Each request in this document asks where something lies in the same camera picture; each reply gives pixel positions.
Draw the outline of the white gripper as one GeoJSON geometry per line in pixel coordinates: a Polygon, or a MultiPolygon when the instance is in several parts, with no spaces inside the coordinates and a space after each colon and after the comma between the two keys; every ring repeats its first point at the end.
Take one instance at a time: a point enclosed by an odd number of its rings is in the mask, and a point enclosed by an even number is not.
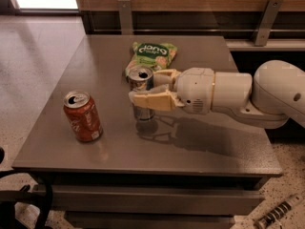
{"type": "Polygon", "coordinates": [[[196,115],[206,115],[211,109],[214,87],[212,69],[191,68],[183,73],[176,69],[156,71],[153,73],[153,84],[157,87],[130,91],[131,103],[155,111],[181,108],[188,114],[196,115]],[[176,92],[170,88],[174,83],[176,92]]]}

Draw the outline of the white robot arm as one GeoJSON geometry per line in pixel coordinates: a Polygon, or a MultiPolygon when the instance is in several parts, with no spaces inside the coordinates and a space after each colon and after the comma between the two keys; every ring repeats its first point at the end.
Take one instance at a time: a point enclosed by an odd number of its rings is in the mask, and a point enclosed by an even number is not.
{"type": "Polygon", "coordinates": [[[132,104],[194,115],[222,113],[264,129],[279,128],[289,119],[305,127],[305,72],[285,61],[267,61],[253,75],[167,69],[154,73],[153,83],[149,90],[130,91],[132,104]]]}

